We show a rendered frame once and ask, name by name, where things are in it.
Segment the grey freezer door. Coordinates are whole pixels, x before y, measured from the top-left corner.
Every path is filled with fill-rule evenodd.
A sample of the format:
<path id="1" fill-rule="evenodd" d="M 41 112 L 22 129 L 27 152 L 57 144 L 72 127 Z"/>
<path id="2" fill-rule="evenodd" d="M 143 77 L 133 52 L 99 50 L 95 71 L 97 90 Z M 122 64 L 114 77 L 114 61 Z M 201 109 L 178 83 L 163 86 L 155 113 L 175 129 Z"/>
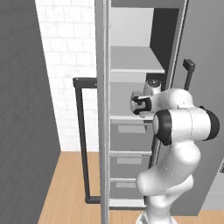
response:
<path id="1" fill-rule="evenodd" d="M 101 224 L 109 224 L 109 0 L 95 2 Z"/>

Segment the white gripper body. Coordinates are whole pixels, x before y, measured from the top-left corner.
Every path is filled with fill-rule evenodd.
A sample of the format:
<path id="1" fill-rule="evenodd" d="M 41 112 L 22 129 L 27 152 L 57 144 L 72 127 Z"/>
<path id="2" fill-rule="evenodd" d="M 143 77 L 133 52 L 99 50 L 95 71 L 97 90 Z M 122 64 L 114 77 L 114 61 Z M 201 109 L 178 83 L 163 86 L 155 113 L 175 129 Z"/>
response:
<path id="1" fill-rule="evenodd" d="M 133 92 L 130 97 L 130 109 L 133 114 L 140 115 L 145 110 L 144 97 L 139 92 Z"/>

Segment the grey freezer cabinet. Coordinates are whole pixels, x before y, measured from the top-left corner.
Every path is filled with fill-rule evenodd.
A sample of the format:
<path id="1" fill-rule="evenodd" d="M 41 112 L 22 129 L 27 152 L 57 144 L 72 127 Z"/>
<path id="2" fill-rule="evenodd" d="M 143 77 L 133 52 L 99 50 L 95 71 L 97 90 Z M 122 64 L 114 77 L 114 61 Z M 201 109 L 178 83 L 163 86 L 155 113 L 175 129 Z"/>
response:
<path id="1" fill-rule="evenodd" d="M 151 33 L 155 0 L 112 0 L 109 18 L 110 50 L 112 46 L 143 46 L 151 49 Z M 110 84 L 112 82 L 143 83 L 149 79 L 161 83 L 166 78 L 164 73 L 112 72 L 109 69 Z M 143 158 L 149 157 L 149 165 L 155 160 L 160 147 L 159 141 L 153 136 L 150 151 L 117 151 L 111 150 L 110 158 Z M 111 183 L 135 183 L 135 178 L 111 178 Z M 141 199 L 111 199 L 109 207 L 113 210 L 140 210 L 145 208 L 144 197 Z"/>

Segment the grey fridge door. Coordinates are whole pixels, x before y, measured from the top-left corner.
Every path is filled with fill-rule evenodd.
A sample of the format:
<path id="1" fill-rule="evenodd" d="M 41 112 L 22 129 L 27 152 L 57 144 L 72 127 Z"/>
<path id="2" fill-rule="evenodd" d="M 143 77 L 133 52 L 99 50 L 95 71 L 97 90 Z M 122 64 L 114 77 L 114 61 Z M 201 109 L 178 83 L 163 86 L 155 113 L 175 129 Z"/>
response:
<path id="1" fill-rule="evenodd" d="M 182 88 L 183 60 L 192 60 L 190 93 L 197 105 L 213 111 L 220 132 L 199 142 L 201 160 L 193 189 L 178 198 L 173 216 L 196 216 L 201 210 L 224 210 L 224 0 L 155 0 L 150 47 L 165 70 L 162 89 Z"/>

